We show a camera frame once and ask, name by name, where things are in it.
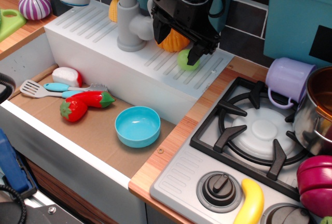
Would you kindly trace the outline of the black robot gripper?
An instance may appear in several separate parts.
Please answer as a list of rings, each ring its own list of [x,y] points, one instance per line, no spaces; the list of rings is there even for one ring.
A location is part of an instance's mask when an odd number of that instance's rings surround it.
[[[193,42],[188,65],[195,65],[204,54],[215,52],[220,36],[209,18],[219,18],[220,12],[210,12],[212,3],[213,0],[153,0],[151,14],[157,44],[174,29]]]

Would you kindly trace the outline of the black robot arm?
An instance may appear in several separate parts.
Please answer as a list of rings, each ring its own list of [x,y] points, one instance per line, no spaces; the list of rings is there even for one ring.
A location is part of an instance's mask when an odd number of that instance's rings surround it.
[[[174,29],[193,42],[187,64],[195,65],[204,54],[213,54],[220,35],[210,18],[221,17],[226,0],[153,0],[151,10],[155,41],[160,44]]]

